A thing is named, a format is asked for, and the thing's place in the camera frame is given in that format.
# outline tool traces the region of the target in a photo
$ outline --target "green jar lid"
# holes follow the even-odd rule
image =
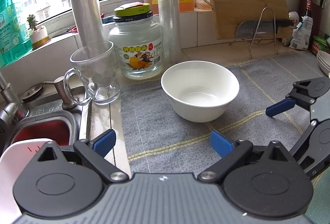
[[[135,3],[124,4],[117,7],[114,10],[114,14],[117,17],[122,17],[122,16],[145,14],[149,11],[150,11],[150,4],[135,2]]]
[[[315,41],[319,42],[319,43],[322,43],[322,44],[328,46],[327,41],[324,40],[324,39],[322,39],[321,37],[318,37],[318,36],[314,35],[314,36],[313,36],[313,39],[314,39]]]

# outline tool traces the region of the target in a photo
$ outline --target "white plate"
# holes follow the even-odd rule
[[[318,57],[326,63],[326,66],[330,67],[330,54],[324,51],[317,52]]]
[[[326,76],[329,76],[330,69],[324,66],[320,60],[318,60],[318,65],[320,66],[321,70],[326,74]]]
[[[330,66],[327,65],[327,64],[325,63],[325,61],[324,61],[319,55],[317,55],[316,57],[317,57],[317,60],[318,60],[320,63],[323,64],[324,67],[326,67],[328,70],[330,70]]]
[[[21,212],[13,196],[13,186],[19,174],[48,138],[18,141],[0,157],[0,215],[1,224],[11,224]]]

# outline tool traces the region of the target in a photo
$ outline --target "stainless steel sink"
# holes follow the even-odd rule
[[[83,86],[72,88],[71,92],[79,100],[85,98]],[[63,110],[62,102],[59,94],[52,92],[24,103],[30,110],[29,116],[13,126],[0,153],[12,143],[26,139],[50,138],[59,145],[71,145],[78,139],[89,138],[91,104]]]

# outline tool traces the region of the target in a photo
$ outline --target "glass jar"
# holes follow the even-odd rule
[[[115,9],[115,27],[108,40],[114,43],[122,73],[146,79],[162,69],[163,28],[153,21],[149,4],[132,3]]]

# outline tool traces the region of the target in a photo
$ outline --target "potted succulent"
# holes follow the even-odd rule
[[[50,40],[46,27],[37,27],[38,21],[36,20],[35,15],[29,15],[29,17],[27,18],[27,22],[29,23],[31,29],[30,40],[33,49],[37,49],[38,47],[43,46],[46,42]]]

